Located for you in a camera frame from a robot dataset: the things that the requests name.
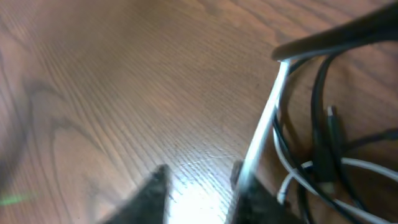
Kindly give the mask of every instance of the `white cable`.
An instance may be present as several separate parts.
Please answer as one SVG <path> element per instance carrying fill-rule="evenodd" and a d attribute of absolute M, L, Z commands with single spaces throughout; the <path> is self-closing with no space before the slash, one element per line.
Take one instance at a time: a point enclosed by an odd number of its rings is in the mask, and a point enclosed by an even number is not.
<path fill-rule="evenodd" d="M 359 159 L 349 159 L 349 158 L 342 158 L 342 163 L 350 166 L 356 166 L 363 169 L 369 169 L 371 171 L 377 172 L 383 176 L 386 176 L 396 182 L 398 182 L 398 172 L 385 168 L 383 166 L 373 164 L 367 161 L 361 161 Z"/>
<path fill-rule="evenodd" d="M 360 167 L 363 169 L 371 170 L 373 172 L 377 172 L 378 174 L 381 174 L 385 177 L 388 177 L 396 182 L 398 182 L 398 172 L 395 172 L 393 170 L 390 170 L 388 168 L 385 168 L 383 166 L 373 164 L 372 162 L 366 162 L 366 161 L 361 161 L 359 159 L 350 159 L 350 158 L 342 158 L 341 162 L 346 165 L 350 166 L 355 166 L 355 167 Z M 308 167 L 311 167 L 312 161 L 308 161 L 303 163 L 301 166 L 306 169 Z M 280 186 L 277 199 L 280 204 L 283 204 L 285 201 L 285 197 L 287 195 L 287 191 L 289 190 L 289 184 L 290 181 L 294 178 L 293 173 L 289 173 L 286 178 L 284 179 L 282 185 Z"/>
<path fill-rule="evenodd" d="M 318 195 L 316 193 L 316 191 L 314 191 L 314 189 L 308 184 L 308 182 L 297 172 L 296 169 L 293 169 L 293 167 L 289 164 L 289 162 L 287 161 L 287 159 L 285 158 L 284 153 L 282 152 L 282 149 L 280 148 L 279 145 L 279 139 L 277 138 L 276 135 L 276 131 L 275 128 L 273 129 L 273 136 L 274 136 L 274 144 L 275 144 L 275 149 L 277 152 L 277 155 L 279 157 L 279 160 L 281 161 L 282 165 L 285 167 L 285 169 L 289 172 L 289 175 L 291 175 L 293 178 L 295 178 L 297 180 L 297 182 L 299 182 L 301 185 L 303 185 L 308 191 L 310 191 L 311 193 Z M 372 215 L 368 212 L 365 212 L 363 210 L 360 210 L 356 207 L 353 207 L 351 205 L 348 205 L 340 200 L 335 199 L 335 202 L 337 204 L 339 204 L 340 206 L 342 206 L 343 208 L 347 209 L 347 211 L 351 212 L 352 214 L 363 218 L 364 220 L 370 222 L 370 223 L 385 223 L 388 224 L 390 223 L 389 221 L 379 218 L 375 215 Z"/>
<path fill-rule="evenodd" d="M 286 84 L 287 75 L 289 74 L 290 60 L 280 62 L 278 75 L 272 86 L 266 106 L 261 114 L 259 123 L 254 131 L 253 138 L 250 142 L 248 152 L 243 161 L 243 165 L 239 174 L 235 187 L 235 197 L 245 192 L 249 187 L 250 180 L 253 177 L 253 171 L 257 169 L 262 150 L 265 148 L 266 140 L 272 126 L 272 119 L 276 114 L 275 104 L 279 102 L 279 95 Z"/>

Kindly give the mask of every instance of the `wood grain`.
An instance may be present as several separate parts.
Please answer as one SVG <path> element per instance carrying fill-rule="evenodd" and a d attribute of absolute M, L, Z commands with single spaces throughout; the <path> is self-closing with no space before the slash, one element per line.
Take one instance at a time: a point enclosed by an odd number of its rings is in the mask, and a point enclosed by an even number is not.
<path fill-rule="evenodd" d="M 279 66 L 272 49 L 388 2 L 0 0 L 0 191 L 33 195 L 0 207 L 0 223 L 98 222 L 163 163 L 173 171 L 169 222 L 223 223 L 233 161 Z M 350 138 L 397 126 L 397 49 L 376 44 L 333 63 L 325 103 Z M 305 145 L 319 62 L 301 69 L 290 99 Z M 398 170 L 396 146 L 350 156 Z M 397 185 L 354 171 L 372 211 L 396 218 L 396 202 L 384 204 Z M 275 192 L 284 175 L 269 144 L 259 176 Z M 340 223 L 311 205 L 323 223 Z"/>

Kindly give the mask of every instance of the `table surface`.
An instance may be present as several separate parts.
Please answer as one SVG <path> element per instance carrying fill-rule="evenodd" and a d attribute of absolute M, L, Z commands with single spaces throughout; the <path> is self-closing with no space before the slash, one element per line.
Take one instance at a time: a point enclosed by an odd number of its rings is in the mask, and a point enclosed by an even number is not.
<path fill-rule="evenodd" d="M 272 49 L 388 2 L 0 0 L 0 191 L 27 197 L 1 206 L 0 223 L 98 222 L 163 163 L 169 223 L 223 223 L 232 164 L 279 67 Z M 338 107 L 350 139 L 398 126 L 397 58 L 398 45 L 383 43 L 333 62 L 325 104 Z M 308 147 L 321 59 L 298 71 L 289 102 Z M 396 146 L 348 156 L 398 170 Z M 304 148 L 294 151 L 308 159 Z M 396 200 L 386 203 L 397 184 L 350 172 L 372 212 L 397 221 Z M 275 193 L 285 174 L 268 144 L 259 178 Z M 321 223 L 342 221 L 316 198 L 311 207 Z"/>

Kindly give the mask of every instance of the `cable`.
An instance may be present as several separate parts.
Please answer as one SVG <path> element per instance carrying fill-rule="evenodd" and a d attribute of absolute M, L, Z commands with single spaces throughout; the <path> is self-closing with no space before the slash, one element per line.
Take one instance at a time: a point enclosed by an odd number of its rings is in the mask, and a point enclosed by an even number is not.
<path fill-rule="evenodd" d="M 330 55 L 322 63 L 322 65 L 318 71 L 317 78 L 315 80 L 313 91 L 312 91 L 311 118 L 312 118 L 312 124 L 313 124 L 313 139 L 315 141 L 314 145 L 316 146 L 318 144 L 318 146 L 322 146 L 322 148 L 321 148 L 322 150 L 330 150 L 330 149 L 327 149 L 327 145 L 330 143 L 330 137 L 328 136 L 328 133 L 325 131 L 324 124 L 323 124 L 324 120 L 325 120 L 324 115 L 323 115 L 323 97 L 322 97 L 323 88 L 325 85 L 328 67 L 330 66 L 331 62 L 341 53 L 342 52 L 337 52 L 335 54 Z M 289 75 L 291 73 L 293 73 L 294 71 L 296 71 L 296 69 L 298 69 L 306 61 L 308 61 L 308 59 L 299 60 L 295 64 L 293 64 L 290 67 Z M 279 103 L 277 103 L 275 107 L 277 110 L 279 107 Z M 377 134 L 374 134 L 371 136 L 366 136 L 365 138 L 361 138 L 361 139 L 355 140 L 353 142 L 349 142 L 348 144 L 344 144 L 341 149 L 341 152 L 346 152 L 346 151 L 352 150 L 354 148 L 364 146 L 365 144 L 369 144 L 370 142 L 376 142 L 376 141 L 381 141 L 381 140 L 385 140 L 385 139 L 389 139 L 389 140 L 398 139 L 398 129 L 387 130 L 382 133 L 377 133 Z M 351 184 L 349 183 L 348 177 L 341 166 L 341 163 L 344 160 L 340 161 L 340 153 L 338 153 L 338 151 L 334 152 L 332 154 L 332 156 L 333 156 L 333 159 L 335 162 L 335 166 L 336 166 L 339 178 L 340 178 L 343 186 L 345 187 L 345 189 L 350 194 L 351 198 L 354 200 L 355 204 L 359 208 L 362 208 L 363 210 L 354 208 L 351 205 L 345 204 L 339 200 L 333 201 L 331 198 L 329 198 L 327 196 L 326 193 L 324 193 L 318 187 L 318 185 L 316 183 L 314 183 L 314 181 L 308 176 L 308 174 L 306 173 L 304 168 L 299 165 L 295 156 L 293 154 L 291 154 L 290 149 L 287 145 L 287 142 L 282 135 L 282 129 L 280 128 L 279 122 L 277 120 L 277 116 L 275 116 L 275 118 L 274 118 L 274 144 L 275 144 L 275 148 L 277 149 L 277 153 L 278 153 L 278 156 L 279 156 L 281 162 L 283 163 L 285 168 L 290 172 L 288 176 L 291 176 L 290 179 L 291 178 L 297 179 L 297 181 L 299 181 L 299 183 L 300 183 L 301 189 L 298 189 L 297 193 L 299 194 L 299 197 L 300 197 L 300 206 L 301 206 L 302 215 L 308 223 L 313 222 L 313 220 L 312 220 L 312 216 L 311 216 L 309 210 L 306 209 L 308 207 L 307 206 L 308 202 L 306 200 L 305 190 L 303 191 L 303 187 L 305 187 L 306 189 L 311 191 L 311 193 L 321 196 L 321 198 L 329 206 L 334 208 L 337 212 L 341 213 L 345 218 L 349 219 L 350 221 L 352 221 L 354 223 L 359 223 L 359 221 L 357 219 L 355 219 L 354 217 L 352 217 L 346 211 L 349 211 L 350 213 L 355 214 L 356 216 L 359 216 L 371 223 L 389 223 L 388 221 L 386 221 L 382 218 L 379 218 L 375 215 L 372 215 L 372 214 L 366 212 L 366 209 L 363 206 L 363 203 L 361 203 L 360 200 L 358 199 L 358 196 L 356 195 Z M 291 161 L 295 164 L 297 169 L 292 168 L 290 163 L 285 158 L 285 155 L 283 152 L 285 152 L 290 157 Z M 309 163 L 309 164 L 310 165 L 308 165 L 307 169 L 310 169 L 312 167 L 312 163 Z M 364 164 L 364 161 L 361 161 L 359 163 L 359 165 L 358 164 L 356 164 L 356 165 L 363 166 L 363 164 Z M 378 166 L 379 170 L 386 169 L 385 167 L 382 167 L 379 165 L 375 165 L 375 164 L 373 164 L 373 165 Z M 386 175 L 388 175 L 388 174 L 391 175 L 391 170 L 387 169 L 387 171 L 386 170 L 383 170 L 383 171 L 385 172 Z M 281 189 L 284 188 L 287 191 L 289 182 L 290 181 L 288 179 L 285 179 L 284 182 L 282 183 Z M 280 191 L 278 193 L 278 200 L 280 201 L 280 199 L 282 198 L 283 199 L 282 202 L 283 202 L 285 199 L 285 194 L 286 194 L 286 192 L 283 193 Z"/>
<path fill-rule="evenodd" d="M 398 182 L 398 172 L 390 170 L 388 168 L 385 168 L 383 166 L 373 164 L 372 162 L 367 162 L 367 161 L 362 161 L 359 159 L 351 159 L 351 158 L 342 158 L 341 163 L 344 165 L 349 165 L 349 166 L 354 166 L 354 167 L 360 167 L 362 169 L 367 169 L 373 172 L 376 172 L 380 175 L 383 175 L 384 177 L 388 177 L 396 182 Z M 305 170 L 309 170 L 312 168 L 312 161 L 308 161 L 303 163 L 301 166 Z M 284 181 L 282 182 L 282 185 L 280 186 L 280 189 L 277 194 L 277 200 L 280 204 L 283 204 L 285 201 L 285 197 L 287 195 L 287 192 L 289 190 L 289 184 L 292 181 L 294 177 L 294 172 L 289 173 Z"/>
<path fill-rule="evenodd" d="M 297 170 L 300 172 L 300 175 L 304 178 L 304 180 L 312 187 L 312 189 L 319 195 L 321 198 L 333 209 L 335 209 L 337 212 L 339 212 L 343 217 L 345 217 L 347 220 L 353 222 L 353 223 L 361 223 L 359 220 L 357 220 L 354 216 L 352 216 L 350 213 L 348 213 L 345 209 L 343 209 L 340 205 L 338 205 L 336 202 L 334 202 L 319 186 L 310 178 L 310 176 L 306 173 L 306 171 L 301 167 L 301 164 L 298 162 L 298 160 L 295 158 L 295 156 L 291 153 L 289 146 L 287 145 L 287 141 L 284 139 L 282 133 L 281 133 L 281 128 L 279 126 L 279 122 L 277 120 L 277 117 L 274 118 L 274 130 L 279 138 L 279 141 L 282 145 L 282 150 L 286 152 L 286 154 L 289 155 L 290 159 L 292 162 L 295 164 Z"/>
<path fill-rule="evenodd" d="M 358 197 L 354 187 L 352 186 L 349 178 L 341 166 L 340 153 L 338 149 L 331 149 L 327 147 L 333 139 L 328 139 L 328 134 L 326 133 L 326 128 L 324 127 L 325 118 L 323 116 L 323 89 L 325 87 L 326 75 L 332 61 L 342 54 L 343 52 L 337 52 L 329 55 L 321 64 L 320 69 L 315 78 L 312 96 L 311 96 L 311 120 L 313 128 L 313 140 L 314 140 L 314 162 L 317 162 L 318 169 L 316 169 L 316 174 L 323 175 L 324 179 L 333 181 L 333 171 L 328 171 L 332 166 L 330 160 L 333 161 L 336 169 L 336 173 L 340 179 L 340 182 L 344 189 L 348 192 L 349 196 L 355 203 L 355 205 L 367 211 L 365 204 Z"/>
<path fill-rule="evenodd" d="M 276 114 L 275 104 L 278 102 L 279 95 L 286 84 L 289 68 L 290 60 L 280 62 L 279 73 L 275 79 L 264 110 L 262 111 L 259 123 L 250 142 L 248 152 L 244 158 L 242 169 L 236 183 L 233 202 L 237 202 L 241 193 L 247 191 L 249 188 L 250 180 L 253 178 L 252 172 L 258 166 L 261 152 L 264 149 L 266 139 L 272 125 L 272 118 Z"/>
<path fill-rule="evenodd" d="M 363 147 L 367 144 L 375 143 L 378 141 L 385 141 L 385 140 L 390 140 L 390 141 L 398 140 L 398 128 L 388 129 L 380 133 L 371 134 L 369 136 L 365 136 L 360 139 L 351 141 L 343 146 L 342 153 L 346 153 L 350 150 Z"/>
<path fill-rule="evenodd" d="M 297 188 L 298 197 L 298 209 L 300 210 L 301 217 L 305 220 L 306 224 L 314 224 L 312 214 L 310 212 L 310 206 L 307 199 L 307 190 L 301 184 Z"/>
<path fill-rule="evenodd" d="M 316 191 L 314 191 L 314 189 L 307 183 L 307 181 L 299 174 L 297 169 L 293 169 L 293 167 L 289 164 L 289 162 L 287 161 L 287 159 L 285 158 L 284 153 L 282 152 L 282 149 L 279 145 L 279 140 L 277 138 L 277 135 L 275 133 L 275 129 L 273 130 L 273 136 L 274 136 L 274 145 L 275 145 L 275 149 L 278 155 L 279 160 L 281 161 L 282 165 L 285 167 L 285 169 L 289 172 L 289 175 L 285 178 L 285 180 L 282 183 L 282 186 L 289 186 L 289 182 L 294 178 L 297 180 L 297 182 L 299 182 L 299 184 L 303 185 L 308 191 L 310 191 L 311 193 L 317 195 Z M 305 168 L 306 166 L 312 166 L 312 161 L 308 161 L 306 163 L 304 163 L 303 168 Z M 368 212 L 362 211 L 358 208 L 355 208 L 351 205 L 348 205 L 340 200 L 336 200 L 335 202 L 347 209 L 349 212 L 351 212 L 352 214 L 357 215 L 360 218 L 363 218 L 364 220 L 370 222 L 370 223 L 385 223 L 388 224 L 390 222 L 388 222 L 387 220 L 384 220 L 382 218 L 379 218 L 375 215 L 372 215 Z"/>

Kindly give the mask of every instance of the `cable plug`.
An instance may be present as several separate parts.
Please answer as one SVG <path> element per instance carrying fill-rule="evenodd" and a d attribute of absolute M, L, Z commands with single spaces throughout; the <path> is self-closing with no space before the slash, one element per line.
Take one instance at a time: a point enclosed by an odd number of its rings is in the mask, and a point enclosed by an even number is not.
<path fill-rule="evenodd" d="M 337 159 L 338 157 L 341 157 L 341 147 L 345 141 L 345 135 L 344 135 L 345 132 L 340 125 L 338 116 L 336 114 L 336 108 L 334 106 L 328 106 L 326 112 L 328 115 L 327 120 L 328 120 L 329 142 L 332 154 Z"/>
<path fill-rule="evenodd" d="M 328 142 L 325 142 L 325 140 L 322 138 L 322 134 L 317 131 L 314 131 L 313 133 L 313 141 L 313 165 L 315 179 L 324 192 L 333 194 L 335 192 L 334 182 L 336 181 L 336 169 L 331 154 L 331 147 L 329 144 L 327 144 Z"/>

